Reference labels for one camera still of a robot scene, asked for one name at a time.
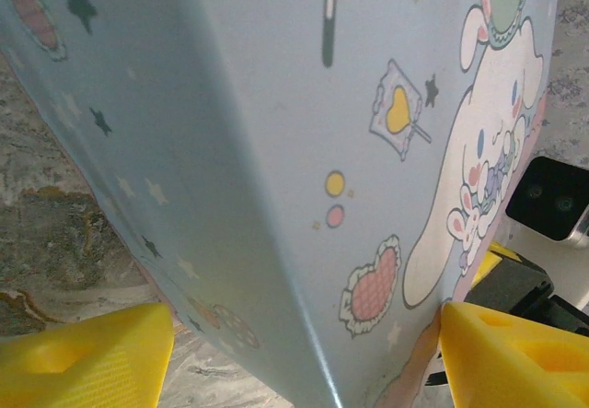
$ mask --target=white star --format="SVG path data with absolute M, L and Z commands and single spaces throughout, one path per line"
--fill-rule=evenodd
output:
M 401 334 L 401 327 L 398 326 L 397 322 L 393 324 L 393 328 L 388 333 L 387 340 L 388 340 L 388 351 L 393 349 L 398 342 L 398 337 Z
M 116 205 L 112 201 L 112 199 L 107 198 L 104 200 L 104 206 L 108 208 L 114 215 L 119 214 L 119 210 L 117 209 Z
M 123 178 L 119 178 L 118 176 L 117 176 L 117 180 L 119 180 L 119 187 L 121 187 L 121 189 L 125 192 L 127 197 L 134 198 L 135 192 L 131 188 L 131 185 L 129 185 L 129 182 Z
M 219 344 L 223 347 L 226 353 L 233 356 L 236 354 L 236 350 L 233 349 L 233 346 L 226 343 L 223 339 L 219 339 Z
M 74 114 L 75 117 L 78 117 L 82 114 L 82 111 L 78 109 L 77 105 L 75 104 L 74 96 L 69 93 L 63 93 L 62 97 L 65 99 L 65 105 L 67 109 Z
M 62 124 L 65 127 L 67 127 L 68 129 L 73 129 L 74 125 L 72 124 L 70 119 L 67 117 L 67 113 L 65 113 L 64 108 L 60 104 L 55 105 L 53 103 L 52 103 L 52 107 L 53 107 L 53 110 L 55 111 L 55 113 L 57 113 L 57 117 L 59 118 L 59 121 L 61 121 Z
M 153 184 L 149 179 L 145 178 L 147 187 L 149 187 L 149 194 L 151 194 L 157 201 L 158 204 L 167 204 L 167 197 L 162 192 L 162 188 L 159 184 Z
M 194 266 L 190 262 L 184 261 L 179 256 L 178 256 L 178 267 L 180 267 L 182 270 L 184 270 L 184 273 L 186 273 L 189 278 L 192 278 L 192 277 L 195 278 L 195 279 L 200 279 L 201 278 L 200 276 L 198 276 L 194 272 Z
M 133 81 L 137 79 L 137 75 L 135 74 L 135 71 L 132 70 L 132 68 L 130 66 L 127 66 L 127 76 L 132 79 Z
M 15 51 L 7 47 L 6 53 L 8 54 L 8 59 L 12 62 L 12 64 L 15 67 L 18 67 L 20 70 L 23 70 L 25 68 L 25 65 L 22 64 L 22 61 L 20 61 L 20 58 L 18 58 L 18 55 Z

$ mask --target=star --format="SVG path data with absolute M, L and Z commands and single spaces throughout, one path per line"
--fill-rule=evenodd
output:
M 401 327 L 399 327 L 397 322 L 395 321 L 395 323 L 393 324 L 393 328 L 391 329 L 391 331 L 387 335 L 388 351 L 389 352 L 390 352 L 390 350 L 393 349 L 393 346 L 395 346 L 397 344 L 398 336 L 400 334 L 401 334 Z
M 114 202 L 112 201 L 112 199 L 110 199 L 110 198 L 105 199 L 104 200 L 104 206 L 106 208 L 108 208 L 114 215 L 118 215 L 119 214 L 119 209 L 114 204 Z
M 233 349 L 233 346 L 231 346 L 230 344 L 226 343 L 223 339 L 219 339 L 219 344 L 221 345 L 221 347 L 225 350 L 226 353 L 230 354 L 230 355 L 235 355 L 236 350 Z
M 135 196 L 135 192 L 131 188 L 131 185 L 129 185 L 129 182 L 123 178 L 119 178 L 118 176 L 117 180 L 119 180 L 119 187 L 121 187 L 121 189 L 125 192 L 127 197 L 133 198 Z
M 132 68 L 130 66 L 127 66 L 127 76 L 132 79 L 133 81 L 137 79 L 137 75 L 135 74 L 135 71 L 132 70 Z
M 432 104 L 432 107 L 435 107 L 435 97 L 438 96 L 440 91 L 438 87 L 435 86 L 435 74 L 433 74 L 432 79 L 425 81 L 425 89 L 427 90 L 427 98 L 425 99 L 425 107 Z
M 145 178 L 147 187 L 149 188 L 149 194 L 151 194 L 159 205 L 167 204 L 167 197 L 162 192 L 162 188 L 159 184 L 153 184 L 149 179 Z
M 55 110 L 55 113 L 57 113 L 57 117 L 59 118 L 59 121 L 61 121 L 62 124 L 65 127 L 67 127 L 68 129 L 73 129 L 74 125 L 72 124 L 72 122 L 68 118 L 67 114 L 65 113 L 64 108 L 60 104 L 55 105 L 53 103 L 52 103 L 52 107 Z
M 201 278 L 200 276 L 198 276 L 194 272 L 194 266 L 190 262 L 184 261 L 179 256 L 178 256 L 178 267 L 180 267 L 184 271 L 184 273 L 186 273 L 186 275 L 189 278 L 192 278 L 192 277 L 195 278 L 195 279 L 200 279 Z
M 100 130 L 102 131 L 102 133 L 104 133 L 105 136 L 109 136 L 109 134 L 112 133 L 112 129 L 109 127 L 106 120 L 104 119 L 104 115 L 102 114 L 102 112 L 95 111 L 92 108 L 90 108 L 90 111 L 94 115 L 94 124 L 100 127 Z
M 151 254 L 154 255 L 154 258 L 161 258 L 162 255 L 159 254 L 159 251 L 157 251 L 156 245 L 151 240 L 146 239 L 143 235 L 142 238 L 144 239 L 145 246 L 148 250 L 151 251 Z
M 74 114 L 74 116 L 82 115 L 82 111 L 77 108 L 77 105 L 75 104 L 75 99 L 71 94 L 62 92 L 62 97 L 64 97 L 65 106 L 70 112 Z
M 197 332 L 204 332 L 201 328 L 201 324 L 197 321 L 195 321 L 193 318 L 191 318 L 190 316 L 188 317 L 188 320 L 191 322 L 191 324 L 194 326 L 194 328 L 196 328 Z
M 92 35 L 92 27 L 90 26 L 90 19 L 98 15 L 98 12 L 92 3 L 88 0 L 67 0 L 67 9 L 72 15 L 80 18 L 86 32 Z

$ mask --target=camera lens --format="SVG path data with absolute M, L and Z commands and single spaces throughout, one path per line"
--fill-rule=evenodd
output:
M 556 200 L 556 208 L 563 213 L 570 212 L 573 204 L 574 202 L 570 196 L 561 196 Z
M 537 199 L 542 196 L 542 186 L 537 184 L 532 184 L 527 188 L 527 196 L 530 199 Z

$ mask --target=black camera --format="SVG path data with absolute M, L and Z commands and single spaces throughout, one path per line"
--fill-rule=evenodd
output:
M 553 241 L 589 246 L 589 170 L 548 157 L 534 158 L 506 212 Z

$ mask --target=yellow heart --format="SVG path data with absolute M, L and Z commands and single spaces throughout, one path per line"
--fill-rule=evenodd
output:
M 398 134 L 411 121 L 407 93 L 401 86 L 395 88 L 393 105 L 387 112 L 387 129 L 392 134 Z

